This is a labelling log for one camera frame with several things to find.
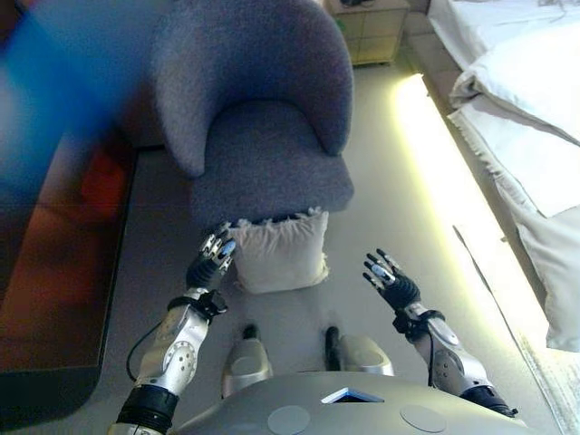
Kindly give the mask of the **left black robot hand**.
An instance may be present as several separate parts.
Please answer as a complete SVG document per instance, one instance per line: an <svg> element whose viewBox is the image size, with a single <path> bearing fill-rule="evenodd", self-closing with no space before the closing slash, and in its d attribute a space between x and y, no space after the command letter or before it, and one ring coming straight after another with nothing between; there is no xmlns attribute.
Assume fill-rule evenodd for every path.
<svg viewBox="0 0 580 435"><path fill-rule="evenodd" d="M186 273L186 288L209 289L211 283L223 276L232 263L237 242L230 235L230 223L223 222L203 239L197 256Z"/></svg>

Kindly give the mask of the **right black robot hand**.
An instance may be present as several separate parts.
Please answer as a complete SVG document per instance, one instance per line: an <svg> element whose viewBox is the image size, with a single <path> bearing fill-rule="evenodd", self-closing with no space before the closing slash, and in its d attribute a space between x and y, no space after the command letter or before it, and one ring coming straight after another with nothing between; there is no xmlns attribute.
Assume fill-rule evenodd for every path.
<svg viewBox="0 0 580 435"><path fill-rule="evenodd" d="M393 311L403 310L421 300L418 286L382 249L377 248L375 254L367 253L363 265L366 268L362 273L363 278Z"/></svg>

